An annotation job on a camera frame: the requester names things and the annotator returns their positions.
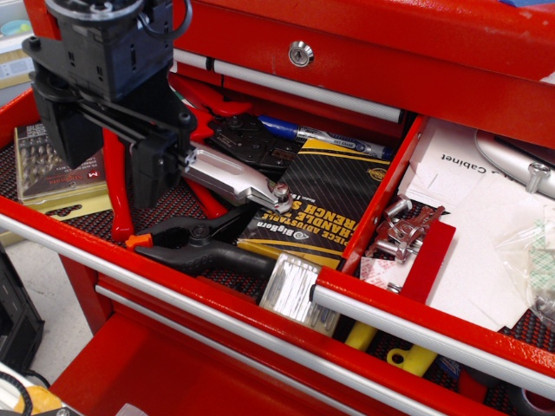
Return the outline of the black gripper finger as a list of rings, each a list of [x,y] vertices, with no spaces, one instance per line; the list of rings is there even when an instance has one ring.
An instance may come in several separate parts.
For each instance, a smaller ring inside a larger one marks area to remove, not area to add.
[[[59,91],[41,84],[32,88],[49,139],[68,167],[76,169],[101,150],[101,127],[81,113],[79,100],[70,90]]]
[[[131,168],[136,208],[154,208],[158,200],[179,182],[180,167],[174,153],[176,144],[175,133],[158,129],[132,145]]]

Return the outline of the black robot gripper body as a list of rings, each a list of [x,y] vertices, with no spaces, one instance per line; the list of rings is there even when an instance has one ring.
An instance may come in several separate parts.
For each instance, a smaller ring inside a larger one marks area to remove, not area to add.
[[[52,39],[32,36],[23,50],[32,59],[34,84],[70,90],[81,113],[131,143],[165,129],[187,143],[196,120],[172,92],[168,73],[173,42],[188,29],[171,1],[48,1],[60,30]]]

